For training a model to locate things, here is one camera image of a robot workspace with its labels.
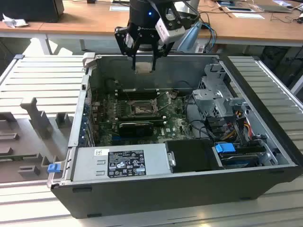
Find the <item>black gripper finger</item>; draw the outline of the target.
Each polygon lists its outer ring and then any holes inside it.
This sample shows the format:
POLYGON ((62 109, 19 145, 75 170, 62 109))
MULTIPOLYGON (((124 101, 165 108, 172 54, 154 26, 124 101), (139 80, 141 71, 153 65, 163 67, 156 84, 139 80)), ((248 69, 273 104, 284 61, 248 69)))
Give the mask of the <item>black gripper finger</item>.
POLYGON ((115 38, 121 54, 132 58, 132 70, 135 70, 136 54, 140 47, 140 32, 137 31, 137 26, 116 27, 115 38), (126 38, 133 39, 131 47, 127 45, 126 38))
POLYGON ((166 57, 170 50, 172 49, 175 42, 171 42, 168 44, 164 44, 160 49, 158 48, 158 39, 155 37, 151 38, 151 46, 152 46, 152 71, 155 71, 156 69, 156 61, 158 58, 166 57))

